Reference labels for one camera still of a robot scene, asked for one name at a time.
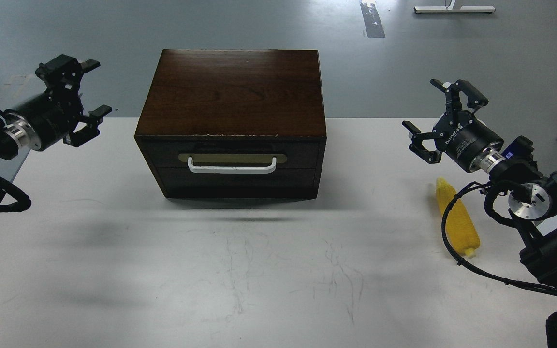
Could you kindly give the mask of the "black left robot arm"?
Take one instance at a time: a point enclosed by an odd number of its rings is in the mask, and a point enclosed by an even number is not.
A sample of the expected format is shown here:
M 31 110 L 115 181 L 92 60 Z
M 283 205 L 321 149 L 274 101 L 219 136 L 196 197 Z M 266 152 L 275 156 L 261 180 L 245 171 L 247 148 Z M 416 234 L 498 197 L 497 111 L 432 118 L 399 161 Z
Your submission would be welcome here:
M 58 141 L 80 147 L 99 136 L 99 126 L 112 109 L 101 105 L 85 113 L 79 93 L 84 75 L 99 66 L 94 59 L 81 62 L 69 55 L 40 64 L 35 74 L 45 91 L 14 108 L 0 109 L 0 160 L 13 160 L 24 148 L 42 152 Z M 0 212 L 23 212 L 31 204 L 28 194 L 0 176 Z

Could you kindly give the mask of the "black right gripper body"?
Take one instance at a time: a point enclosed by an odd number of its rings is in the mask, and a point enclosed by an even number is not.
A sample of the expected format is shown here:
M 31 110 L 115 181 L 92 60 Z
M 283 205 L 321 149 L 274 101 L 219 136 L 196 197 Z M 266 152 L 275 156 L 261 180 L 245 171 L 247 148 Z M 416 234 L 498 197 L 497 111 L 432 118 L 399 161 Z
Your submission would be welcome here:
M 433 127 L 433 132 L 442 133 L 435 140 L 436 149 L 445 153 L 465 172 L 480 169 L 477 157 L 488 147 L 501 150 L 503 140 L 469 111 L 458 112 L 457 119 L 443 114 Z

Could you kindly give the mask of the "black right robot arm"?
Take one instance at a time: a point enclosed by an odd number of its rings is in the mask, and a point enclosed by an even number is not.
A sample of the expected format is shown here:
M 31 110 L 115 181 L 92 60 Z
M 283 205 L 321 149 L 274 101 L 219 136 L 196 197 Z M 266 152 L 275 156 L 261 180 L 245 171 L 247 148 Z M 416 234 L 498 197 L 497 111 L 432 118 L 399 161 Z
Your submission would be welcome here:
M 402 122 L 409 132 L 409 150 L 429 164 L 445 155 L 467 173 L 488 174 L 488 183 L 468 184 L 460 195 L 479 189 L 486 214 L 517 229 L 524 243 L 520 262 L 537 282 L 504 279 L 473 266 L 456 251 L 451 255 L 460 266 L 488 279 L 557 297 L 557 171 L 546 176 L 538 170 L 533 143 L 525 136 L 503 148 L 503 139 L 475 116 L 489 101 L 469 81 L 430 82 L 444 93 L 445 111 L 431 132 Z

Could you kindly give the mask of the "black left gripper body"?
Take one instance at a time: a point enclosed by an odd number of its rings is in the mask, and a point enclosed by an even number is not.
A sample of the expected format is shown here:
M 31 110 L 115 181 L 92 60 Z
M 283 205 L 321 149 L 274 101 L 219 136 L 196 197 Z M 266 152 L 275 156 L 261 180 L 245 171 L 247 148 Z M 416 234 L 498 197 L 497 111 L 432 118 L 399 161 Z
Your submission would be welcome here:
M 12 109 L 12 114 L 30 126 L 29 147 L 44 151 L 57 141 L 74 145 L 71 135 L 79 124 L 83 106 L 76 92 L 40 93 Z

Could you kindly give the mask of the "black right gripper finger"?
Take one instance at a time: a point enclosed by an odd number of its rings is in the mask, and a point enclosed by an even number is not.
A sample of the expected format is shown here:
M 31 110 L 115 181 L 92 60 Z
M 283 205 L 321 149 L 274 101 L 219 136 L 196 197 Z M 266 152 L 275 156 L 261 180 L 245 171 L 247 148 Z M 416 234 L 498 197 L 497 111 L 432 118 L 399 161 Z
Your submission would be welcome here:
M 470 113 L 476 113 L 480 108 L 489 104 L 489 99 L 469 81 L 459 79 L 455 82 L 441 82 L 431 79 L 430 83 L 444 93 L 447 116 L 458 116 L 459 112 L 466 111 L 463 108 L 460 93 L 467 97 L 467 108 Z
M 409 145 L 409 150 L 420 157 L 422 160 L 429 164 L 440 163 L 442 150 L 439 150 L 436 145 L 436 150 L 428 150 L 424 146 L 424 140 L 434 140 L 436 142 L 444 143 L 446 141 L 445 134 L 440 132 L 428 132 L 422 133 L 419 128 L 417 128 L 413 123 L 408 120 L 402 121 L 402 126 L 404 126 L 409 133 L 409 139 L 411 144 Z

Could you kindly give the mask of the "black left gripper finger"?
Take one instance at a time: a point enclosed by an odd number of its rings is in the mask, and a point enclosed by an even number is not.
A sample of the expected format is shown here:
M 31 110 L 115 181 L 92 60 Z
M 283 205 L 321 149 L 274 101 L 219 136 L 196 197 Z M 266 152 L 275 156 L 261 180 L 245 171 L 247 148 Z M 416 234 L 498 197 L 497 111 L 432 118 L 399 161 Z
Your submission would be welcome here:
M 113 108 L 108 105 L 101 105 L 88 114 L 81 114 L 75 117 L 75 126 L 71 128 L 70 132 L 64 136 L 63 141 L 65 144 L 80 147 L 95 137 L 99 136 L 99 126 L 102 124 L 104 117 L 113 111 Z M 84 123 L 85 126 L 80 130 L 75 130 L 78 123 Z
M 38 64 L 35 74 L 44 81 L 47 93 L 78 93 L 84 74 L 100 66 L 100 62 L 94 59 L 80 62 L 62 54 L 47 63 Z

